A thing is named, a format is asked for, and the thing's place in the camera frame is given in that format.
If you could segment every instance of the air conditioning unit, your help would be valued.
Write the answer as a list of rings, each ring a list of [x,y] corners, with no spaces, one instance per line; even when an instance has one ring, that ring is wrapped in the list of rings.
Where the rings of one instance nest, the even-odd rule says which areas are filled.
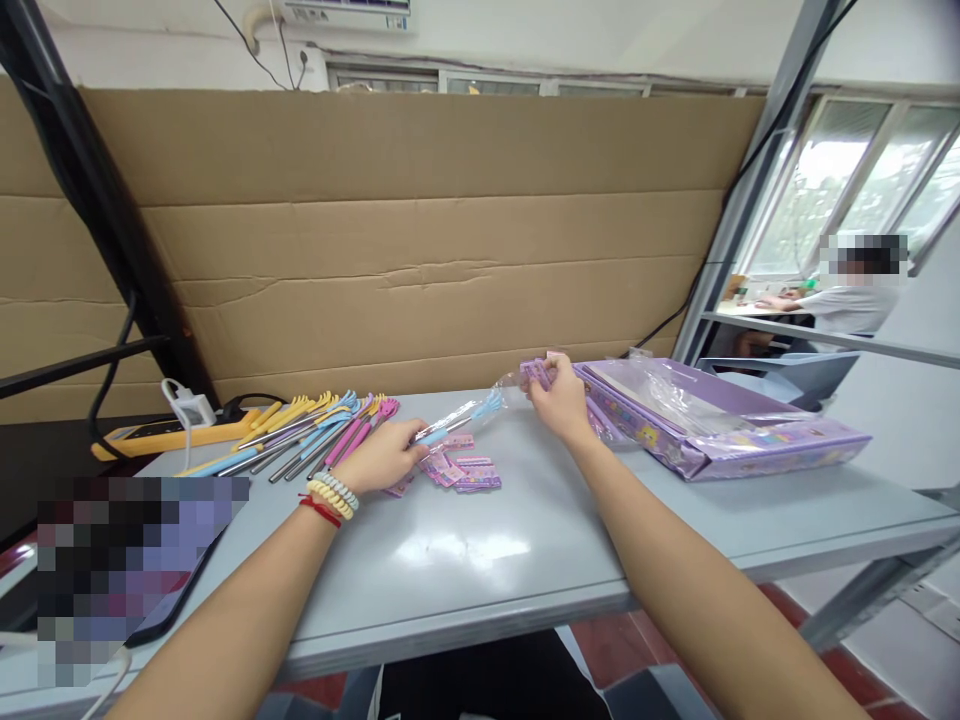
[[[413,0],[281,0],[281,13],[290,23],[413,33]]]

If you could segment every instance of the tabletop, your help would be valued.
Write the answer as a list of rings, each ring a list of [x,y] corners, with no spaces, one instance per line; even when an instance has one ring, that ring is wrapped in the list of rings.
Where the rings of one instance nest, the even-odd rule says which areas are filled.
[[[485,391],[413,395],[399,419],[432,422]],[[278,682],[439,652],[635,606],[576,466],[528,407],[475,433],[503,488],[457,495],[419,476],[406,496],[364,499],[324,565]],[[227,445],[197,448],[193,463]],[[756,582],[921,550],[955,535],[960,513],[855,465],[685,483],[642,450],[621,459],[663,502]],[[182,451],[140,474],[172,475]],[[289,515],[304,479],[253,476],[177,626]],[[164,638],[132,651],[126,686]],[[116,672],[87,688],[36,689],[32,651],[0,651],[0,717],[83,710]]]
[[[721,300],[717,305],[717,312],[723,315],[736,315],[739,317],[766,317],[769,315],[809,315],[806,310],[791,310],[784,312],[776,308],[761,308],[754,303],[746,305],[737,305],[735,300]]]

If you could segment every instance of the bracelet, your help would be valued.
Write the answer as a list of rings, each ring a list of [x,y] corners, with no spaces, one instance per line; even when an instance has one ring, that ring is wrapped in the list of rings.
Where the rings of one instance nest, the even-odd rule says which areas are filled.
[[[351,492],[350,488],[337,480],[333,475],[328,472],[321,472],[317,473],[313,477],[314,479],[322,482],[324,485],[328,485],[335,493],[343,498],[347,505],[353,508],[354,512],[360,509],[360,501],[357,499],[357,496]]]
[[[300,504],[301,504],[301,505],[308,505],[309,507],[312,507],[312,508],[313,508],[314,510],[316,510],[318,513],[320,513],[320,515],[321,515],[324,519],[329,520],[330,523],[331,523],[335,528],[337,528],[338,530],[340,529],[340,518],[338,518],[336,515],[334,515],[334,514],[330,511],[330,508],[328,508],[328,507],[327,507],[326,505],[324,505],[323,503],[318,503],[316,500],[313,499],[313,497],[312,497],[311,495],[304,495],[303,493],[300,493],[300,495],[299,495],[298,497],[302,497],[302,498],[303,498],[303,500],[300,501]]]
[[[307,492],[311,492],[314,495],[319,495],[328,503],[330,503],[333,506],[333,509],[343,516],[344,520],[350,520],[353,518],[353,508],[347,505],[344,499],[326,483],[320,480],[311,480],[307,483]]]

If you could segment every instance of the hand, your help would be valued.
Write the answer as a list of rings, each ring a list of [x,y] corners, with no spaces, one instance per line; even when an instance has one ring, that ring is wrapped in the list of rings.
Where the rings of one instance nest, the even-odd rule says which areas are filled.
[[[413,436],[425,427],[423,420],[385,422],[331,474],[355,495],[393,487],[427,456],[425,445],[409,447]]]
[[[552,355],[547,358],[546,366],[557,370],[550,390],[544,390],[536,381],[531,381],[527,388],[537,417],[566,445],[596,437],[587,420],[587,395],[583,380],[574,374],[570,358]]]

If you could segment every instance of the white shirt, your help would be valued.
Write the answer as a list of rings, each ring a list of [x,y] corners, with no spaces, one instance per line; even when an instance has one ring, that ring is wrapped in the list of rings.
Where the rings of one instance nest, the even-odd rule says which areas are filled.
[[[817,330],[836,333],[875,333],[900,299],[900,288],[889,285],[839,285],[796,301],[817,319]],[[819,352],[846,348],[811,343]]]

